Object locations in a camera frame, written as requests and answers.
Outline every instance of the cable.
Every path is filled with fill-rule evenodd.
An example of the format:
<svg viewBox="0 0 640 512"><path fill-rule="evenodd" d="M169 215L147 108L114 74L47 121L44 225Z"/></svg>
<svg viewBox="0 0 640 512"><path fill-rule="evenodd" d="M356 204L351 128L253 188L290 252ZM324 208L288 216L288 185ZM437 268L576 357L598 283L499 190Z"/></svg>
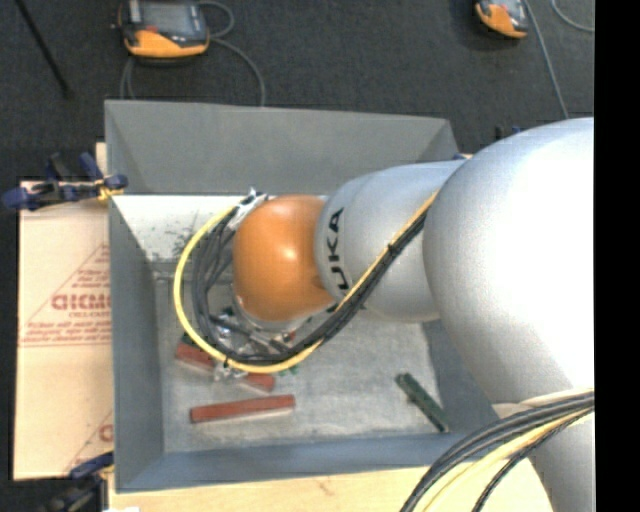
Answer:
<svg viewBox="0 0 640 512"><path fill-rule="evenodd" d="M260 101L258 103L258 106L264 107L267 103L267 89L264 83L264 78L262 77L262 73L260 73L260 70L258 69L258 66L256 66L255 62L253 62L253 60L251 60L251 58L240 48L228 41L224 41L223 39L212 39L212 41L216 44L219 44L220 46L231 50L248 64L248 66L251 68L251 71L253 71L253 74L258 80L258 87L260 88Z"/></svg>
<svg viewBox="0 0 640 512"><path fill-rule="evenodd" d="M447 499L447 497L454 493L457 488L460 488L466 482L473 480L474 477L483 474L488 469L492 469L495 466L501 466L498 473L506 473L506 471L508 471L507 468L511 469L513 466L510 464L510 460L505 460L505 458L512 457L514 454L518 453L527 453L528 451L533 449L533 447L537 446L539 442L548 439L549 434L551 434L552 432L559 432L560 430L562 430L562 428L574 423L578 418L581 418L586 414L589 414L590 412L590 409L584 409L576 413L563 416L560 419L545 423L540 427L534 428L516 437L510 442L500 445L498 448L485 455L479 461L465 468L460 474L456 475L454 478L451 478L442 488L438 490L437 493L434 493L433 496L425 500L425 503L423 504L423 511L426 512L427 510L438 510L438 508L441 506L441 503L443 503Z"/></svg>
<svg viewBox="0 0 640 512"><path fill-rule="evenodd" d="M222 39L222 37L229 34L235 28L236 19L233 14L233 11L226 5L220 2L216 2L214 0L202 0L198 2L198 4L201 7L216 7L224 11L224 13L227 15L227 18L228 18L227 25L223 29L212 33L209 36L210 42L218 44L223 48L228 49L232 53L235 53L238 57L240 57L241 60L243 60L249 66L249 68L251 69L251 72L254 74L258 82L258 89L259 89L258 106L264 107L267 103L267 88L266 88L262 73L260 72L260 69L258 68L256 63L240 48ZM136 98L135 93L133 91L133 79L132 79L134 66L135 66L135 58L129 57L129 59L124 65L124 68L122 70L122 74L120 77L120 89L119 89L120 99L126 99L127 94L130 99Z"/></svg>
<svg viewBox="0 0 640 512"><path fill-rule="evenodd" d="M401 512L413 511L423 496L440 480L447 477L449 472L461 462L496 443L512 440L532 428L540 427L568 414L592 407L594 401L594 392L591 390L571 398L559 399L548 405L514 414L477 430L438 458L418 482L409 498L405 501Z"/></svg>
<svg viewBox="0 0 640 512"><path fill-rule="evenodd" d="M526 7L528 13L529 13L529 17L531 18L531 23L533 25L534 31L536 33L536 37L538 38L538 42L540 43L540 48L542 49L542 55L544 57L544 62L547 66L547 70L549 71L549 76L551 78L551 84L553 85L553 90L556 94L556 97L558 98L558 102L560 103L560 108L562 109L562 115L564 116L565 119L569 119L569 111L567 110L567 106L564 102L564 99L562 97L562 92L560 91L560 86L558 85L558 80L556 79L556 73L553 69L553 64L551 63L551 57L549 56L549 52L547 51L547 47L545 45L544 42L544 38L542 37L542 32L540 31L540 27L538 25L538 21L536 20L535 14L533 13L533 10L531 9L531 5L529 5L529 1L528 0L522 0L524 6ZM578 29L578 30L583 30L586 32L595 32L595 28L593 27L586 27L584 25L580 25L576 22L574 22L573 20L571 20L570 18L568 18L562 11L560 11L560 9L558 8L557 4L556 4L556 0L549 0L551 7L553 8L554 12L567 24L569 24L570 26Z"/></svg>
<svg viewBox="0 0 640 512"><path fill-rule="evenodd" d="M233 11L229 9L229 7L227 7L224 4L221 4L220 2L216 2L215 0L200 0L198 4L201 7L217 7L218 9L224 11L225 14L227 15L227 18L229 18L229 21L227 22L227 26L225 28L211 34L212 39L218 39L218 38L224 37L233 30L233 27L236 24L236 17L234 16Z"/></svg>
<svg viewBox="0 0 640 512"><path fill-rule="evenodd" d="M73 98L74 92L71 89L71 87L69 86L69 84L67 83L67 81L65 80L64 75L60 71L60 68L58 67L58 64L56 63L56 60L54 59L53 55L51 54L51 51L49 50L49 47L47 46L47 43L45 42L44 38L42 37L42 34L40 33L40 30L38 29L38 26L36 25L35 21L33 20L33 17L31 16L31 13L29 12L29 9L27 9L27 6L25 5L23 0L15 0L15 4L18 7L18 10L20 11L20 14L22 15L22 18L24 19L25 23L29 27L29 30L31 31L31 35L36 40L36 43L38 44L38 48L40 48L40 51L42 52L42 55L44 56L45 60L47 61L47 64L49 65L49 68L51 69L51 72L53 73L53 76L55 77L56 81L58 82L58 85L60 86L60 90L62 91L63 97L65 99Z"/></svg>
<svg viewBox="0 0 640 512"><path fill-rule="evenodd" d="M318 328L311 332L311 334L307 335L302 341L297 342L293 347L286 348L278 354L240 353L220 343L216 334L215 326L211 326L210 324L210 321L215 320L216 317L208 313L206 293L203 293L202 288L196 289L195 291L192 290L192 293L194 294L193 306L196 312L196 320L198 321L200 328L206 333L207 339L204 339L200 333L195 331L184 311L181 298L182 280L184 267L189 260L192 251L207 236L209 236L209 243L219 245L221 231L218 230L223 230L225 224L231 221L237 212L238 207L222 212L221 214L211 218L198 230L198 232L196 232L185 247L178 261L174 277L173 295L174 305L180 323L184 327L185 332L198 346L200 346L200 348L228 366L242 371L256 373L272 373L291 368L308 357L320 345L333 338L357 314L357 312L360 311L362 305L380 279L382 279L391 263L395 261L395 259L401 254L402 250L422 230L427 211L433 204L436 196L437 192L433 193L420 206L420 208L416 210L409 221L407 221L407 223L393 236L391 242L380 252L375 261L363 273L356 284L352 286L347 295L340 301L332 315ZM211 248L207 247L206 242L200 250L205 251L205 256L207 254L211 256L211 252L209 252L211 251ZM196 261L194 262L195 272L200 272L202 261L203 260L198 260L196 258ZM219 264L219 260L216 259L214 263ZM213 265L212 268L214 268L214 270L211 270L209 277L205 278L207 284L212 284L211 278L219 270L215 267L216 265ZM201 283L199 283L199 279L196 278L195 274L193 281L196 287L201 286ZM250 339L253 341L260 341L255 337ZM271 339L267 340L266 344L271 344L271 346L280 346L282 345L282 342L276 339Z"/></svg>
<svg viewBox="0 0 640 512"><path fill-rule="evenodd" d="M595 27L587 27L586 25L581 25L580 23L576 23L575 21L573 21L571 18L569 18L566 14L564 14L560 8L558 7L558 5L556 4L556 0L549 0L549 3L551 4L551 8L554 10L554 12L560 17L560 19L562 19L562 21L564 21L567 25L572 26L573 28L577 29L577 30L582 30L584 32L595 32L596 29Z"/></svg>
<svg viewBox="0 0 640 512"><path fill-rule="evenodd" d="M482 491L482 494L480 495L480 497L476 501L476 504L474 505L473 510L471 512L481 512L481 510L483 509L485 503L489 499L489 496L491 496L491 493L495 490L495 488L502 481L502 479L505 476L507 476L509 471L511 471L518 463L522 462L522 460L524 460L526 457L528 457L529 454L531 452L533 452L533 450L535 450L538 446L540 446L542 443L544 443L545 441L547 441L551 437L553 437L556 434L560 433L562 430L565 430L566 428L570 427L574 423L580 421L581 419L583 419L584 416L586 416L586 415L588 415L590 413L591 413L591 411L587 410L583 414L576 415L575 417L569 419L568 421L562 423L561 425L558 425L554 429L552 429L552 430L548 431L547 433L545 433L544 435L540 436L536 441L532 442L529 446L525 446L525 447L521 448L519 451L515 452L511 456L511 459L509 459L509 462L507 462L507 464L505 464L504 467L502 467L500 469L500 471L498 471L493 476L491 481L484 488L484 490Z"/></svg>
<svg viewBox="0 0 640 512"><path fill-rule="evenodd" d="M524 3L524 5L527 8L527 11L529 12L529 16L531 17L531 23L533 24L536 37L538 38L538 42L540 43L540 47L542 48L542 55L544 57L544 62L547 65L549 76L551 77L551 84L553 85L553 90L556 93L558 102L560 103L560 108L562 109L562 115L564 115L565 119L569 119L569 112L567 111L567 106L565 105L564 99L562 98L562 92L560 91L560 86L558 85L558 81L556 79L556 73L553 70L553 65L551 64L551 58L549 57L549 52L547 51L547 47L544 44L544 39L542 37L542 33L540 32L540 27L538 26L536 17L533 14L533 11L531 10L531 6L529 5L528 0L522 0L522 2Z"/></svg>

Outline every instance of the blue clamp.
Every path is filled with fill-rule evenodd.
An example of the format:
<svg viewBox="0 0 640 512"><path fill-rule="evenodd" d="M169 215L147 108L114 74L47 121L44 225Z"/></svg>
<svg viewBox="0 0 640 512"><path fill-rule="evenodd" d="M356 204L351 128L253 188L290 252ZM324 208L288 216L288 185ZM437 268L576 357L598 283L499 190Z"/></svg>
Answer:
<svg viewBox="0 0 640 512"><path fill-rule="evenodd" d="M73 468L68 475L70 487L54 496L46 505L38 507L38 512L79 512L85 510L85 505L91 501L96 504L97 510L106 510L109 492L107 481L100 472L113 463L113 452L108 452Z"/></svg>
<svg viewBox="0 0 640 512"><path fill-rule="evenodd" d="M78 160L89 180L88 183L61 184L62 174L69 175L69 172L56 153L47 161L44 181L36 183L30 190L26 187L7 190L2 194L3 204L12 210L34 211L45 206L82 199L106 199L114 193L122 192L129 184L129 180L123 174L105 177L89 153L82 153Z"/></svg>

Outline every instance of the cardboard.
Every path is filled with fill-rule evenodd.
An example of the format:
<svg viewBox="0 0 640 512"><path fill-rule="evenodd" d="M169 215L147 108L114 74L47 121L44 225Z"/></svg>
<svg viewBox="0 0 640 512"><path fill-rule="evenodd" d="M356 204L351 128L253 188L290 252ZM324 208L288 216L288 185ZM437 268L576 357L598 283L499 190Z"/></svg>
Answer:
<svg viewBox="0 0 640 512"><path fill-rule="evenodd" d="M460 470L469 468L461 464ZM400 510L428 468L407 468L292 480L222 484L148 492L118 492L109 475L109 512L394 512ZM475 476L438 508L471 510L490 474ZM516 466L487 501L484 512L552 512L529 461Z"/></svg>
<svg viewBox="0 0 640 512"><path fill-rule="evenodd" d="M65 476L113 449L107 207L20 213L13 477Z"/></svg>

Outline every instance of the black cable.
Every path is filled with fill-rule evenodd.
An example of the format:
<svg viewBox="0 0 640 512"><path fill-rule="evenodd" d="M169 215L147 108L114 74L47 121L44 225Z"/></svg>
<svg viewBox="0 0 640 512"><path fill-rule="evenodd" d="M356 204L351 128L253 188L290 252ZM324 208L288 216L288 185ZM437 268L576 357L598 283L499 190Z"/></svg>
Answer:
<svg viewBox="0 0 640 512"><path fill-rule="evenodd" d="M258 106L260 107L264 107L267 103L267 89L266 89L266 85L265 85L265 81L264 78L262 76L262 73L260 72L260 69L258 68L258 66L256 65L256 63L245 53L243 52L240 48L238 48L237 46L235 46L234 44L231 44L228 41L225 41L224 39L222 39L222 37L226 36L227 34L229 34L235 27L235 16L233 14L233 11L227 7L226 5L220 3L220 2L216 2L214 0L202 0L200 2L198 2L198 4L201 7L216 7L219 8L221 10L223 10L225 12L225 14L228 17L228 22L227 25L217 31L214 32L210 35L210 41L212 43L218 44L220 46L222 46L223 48L228 49L229 51L231 51L232 53L235 53L238 57L240 57L241 60L243 60L251 69L252 73L254 74L257 82L258 82L258 88L260 91L259 94L259 100L258 100ZM132 79L132 74L133 74L133 68L135 66L135 58L134 57L129 57L129 59L127 60L127 62L125 63L125 66L122 70L122 75L120 77L120 99L126 99L127 94L129 95L130 99L135 99L135 93L133 91L133 79Z"/></svg>
<svg viewBox="0 0 640 512"><path fill-rule="evenodd" d="M532 428L560 419L572 412L593 407L594 403L594 392L590 391L552 404L513 414L475 431L438 458L415 486L413 492L404 503L401 512L414 510L418 502L433 485L466 459L498 442L518 437Z"/></svg>
<svg viewBox="0 0 640 512"><path fill-rule="evenodd" d="M569 111L567 110L567 106L565 105L564 98L562 97L562 92L560 91L558 80L556 79L556 73L553 70L553 64L551 64L551 57L549 57L549 52L547 51L547 47L544 43L544 38L542 37L542 32L540 31L540 27L538 26L536 17L533 14L533 11L531 10L531 6L529 5L528 0L522 0L522 2L527 8L527 12L529 13L529 17L531 18L531 23L536 33L536 37L538 38L538 42L540 43L540 48L542 49L542 55L544 57L544 63L547 65L547 70L549 71L549 77L551 78L551 85L553 85L553 91L556 93L556 97L558 98L558 103L560 103L560 108L562 109L562 115L564 116L565 119L569 119Z"/></svg>
<svg viewBox="0 0 640 512"><path fill-rule="evenodd" d="M592 412L593 412L593 409L588 409L584 413L580 414L579 416L569 418L566 422L562 423L561 425L558 425L554 429L545 433L540 437L540 439L537 439L536 441L531 443L529 446L525 446L520 450L518 450L517 452L515 452L509 459L509 462L507 462L505 466L500 468L500 471L498 471L493 476L491 481L484 488L484 490L482 491L482 494L476 501L476 504L474 505L473 510L471 512L481 512L487 500L489 499L489 496L491 496L491 493L495 490L495 488L502 481L502 479L505 476L507 476L509 471L511 471L516 465L518 465L520 462L522 462L522 460L527 458L531 454L531 452L533 452L533 450L538 448L541 444L543 444L545 441L549 440L556 434L559 434L563 430L567 429L569 426L573 425L578 420L584 418L587 414L591 414Z"/></svg>
<svg viewBox="0 0 640 512"><path fill-rule="evenodd" d="M212 346L220 347L218 328L223 327L249 338L252 332L237 323L230 322L216 315L212 315L209 307L209 290L215 285L220 275L231 263L230 254L221 259L221 254L235 235L234 230L226 230L229 221L235 215L235 211L227 215L208 234L201 243L198 253L194 258L193 283L192 283L192 303L196 320L200 330L205 335L207 341L212 341ZM207 262L213 256L213 262L202 270L203 262Z"/></svg>
<svg viewBox="0 0 640 512"><path fill-rule="evenodd" d="M556 4L556 0L549 0L549 3L551 4L551 8L553 9L553 11L567 25L569 25L569 26L571 26L571 27L573 27L573 28L575 28L577 30L582 30L583 32L592 32L592 33L594 33L596 31L595 27L588 27L586 25L582 25L580 23L577 23L577 22L573 21L571 18L569 18L565 13L563 13L560 10L558 5Z"/></svg>
<svg viewBox="0 0 640 512"><path fill-rule="evenodd" d="M55 76L56 81L58 82L58 85L60 86L60 89L62 90L62 95L64 96L65 99L73 98L73 90L71 89L71 87L69 87L69 84L67 83L67 81L65 80L64 76L62 75L62 72L60 71L60 68L58 67L58 64L56 63L55 59L53 58L53 55L51 55L51 52L49 51L47 43L45 42L44 38L40 34L40 31L38 30L38 27L37 27L35 21L31 17L31 14L29 13L29 10L27 9L27 6L23 2L23 0L15 0L15 3L16 3L16 6L18 7L18 9L20 10L20 14L24 18L24 21L26 22L27 26L29 27L29 30L31 31L31 34L33 35L34 39L36 40L36 43L38 43L38 47L40 48L40 51L42 52L42 55L46 59L47 64L49 64L49 68L53 72L53 75Z"/></svg>
<svg viewBox="0 0 640 512"><path fill-rule="evenodd" d="M220 233L220 231L218 230L224 230L226 228L226 225L230 222L233 215L235 215L234 212L230 213L216 225L211 233L209 233L207 242L200 248L200 251L204 250L204 253L201 252L200 255L196 255L195 257L195 266L193 273L194 284L192 284L193 308L198 325L202 333L206 334L205 339L207 343L209 343L213 348L237 362L267 366L287 361L288 359L291 359L292 357L298 355L303 350L307 349L316 342L322 341L322 343L324 344L331 340L335 335L337 335L360 311L361 307L364 305L367 298L371 295L375 286L380 282L393 261L395 261L395 259L402 253L403 249L415 238L415 236L420 233L424 225L427 212L424 212L422 215L414 219L412 224L405 230L405 232L402 233L393 244L390 244L387 247L387 252L381 258L380 262L373 268L371 273L363 281L358 291L344 303L343 307L340 310L334 312L319 327L305 336L304 339L297 342L289 349L279 352L278 354L239 353L238 351L233 350L228 345L220 342L215 325L211 325L212 318L215 319L216 317L212 316L208 311L208 290L204 290L201 287L201 266L203 264L207 265L207 258L203 257L203 255L207 256L207 247L211 247L209 245L210 243L212 243L211 240L215 241L215 234ZM223 249L224 246L221 246L218 248L218 251L221 251Z"/></svg>

